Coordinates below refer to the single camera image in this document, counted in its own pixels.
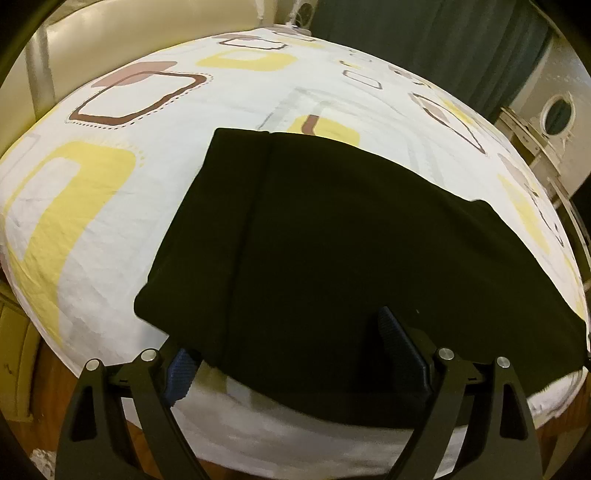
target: white bed sheet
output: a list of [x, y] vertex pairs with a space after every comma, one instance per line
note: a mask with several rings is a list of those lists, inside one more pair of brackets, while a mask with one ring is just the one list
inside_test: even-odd
[[[487, 201], [588, 331], [563, 227], [499, 131], [376, 57], [257, 29], [161, 50], [90, 82], [0, 160], [2, 265], [75, 374], [90, 358], [127, 362], [163, 343], [163, 332], [134, 315], [133, 301], [217, 127], [312, 129]], [[439, 281], [426, 279], [426, 294]], [[568, 406], [585, 375], [574, 372], [529, 399], [537, 425]], [[173, 410], [200, 458], [289, 480], [383, 473], [410, 436], [307, 417], [207, 365]], [[463, 434], [454, 434], [439, 474], [453, 467]]]

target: black cloth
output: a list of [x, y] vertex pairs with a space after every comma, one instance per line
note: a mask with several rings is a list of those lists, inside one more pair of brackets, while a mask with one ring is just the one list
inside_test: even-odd
[[527, 395], [580, 369], [585, 324], [519, 237], [389, 160], [308, 135], [216, 130], [135, 312], [280, 403], [401, 427], [375, 313]]

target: white wall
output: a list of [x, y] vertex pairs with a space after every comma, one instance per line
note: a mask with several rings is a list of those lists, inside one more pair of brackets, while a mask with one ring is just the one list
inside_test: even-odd
[[573, 95], [576, 111], [573, 136], [560, 165], [562, 184], [573, 194], [591, 173], [591, 77], [573, 47], [558, 36], [553, 39], [545, 63], [537, 70], [530, 78], [533, 81], [525, 84], [511, 108], [530, 120], [552, 95], [566, 92]]

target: dark green curtain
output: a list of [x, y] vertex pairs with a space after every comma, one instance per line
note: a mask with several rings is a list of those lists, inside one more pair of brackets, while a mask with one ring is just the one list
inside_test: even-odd
[[551, 35], [527, 0], [320, 0], [311, 31], [430, 80], [490, 121]]

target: silver screw head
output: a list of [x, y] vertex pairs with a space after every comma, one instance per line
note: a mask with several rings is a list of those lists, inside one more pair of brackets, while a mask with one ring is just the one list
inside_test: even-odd
[[153, 348], [148, 348], [147, 350], [144, 350], [142, 352], [141, 359], [144, 362], [151, 362], [152, 360], [154, 360], [156, 358], [157, 354], [158, 353], [156, 352], [156, 350], [154, 350]]
[[453, 358], [455, 357], [453, 350], [451, 350], [450, 348], [440, 348], [438, 353], [439, 357], [444, 360], [453, 360]]
[[99, 365], [100, 365], [99, 361], [96, 358], [93, 358], [92, 360], [88, 360], [86, 362], [86, 369], [90, 370], [92, 372], [93, 370], [96, 370], [97, 368], [99, 368]]
[[500, 356], [497, 358], [496, 364], [501, 368], [509, 368], [511, 366], [511, 362], [509, 362], [509, 359], [505, 356]]

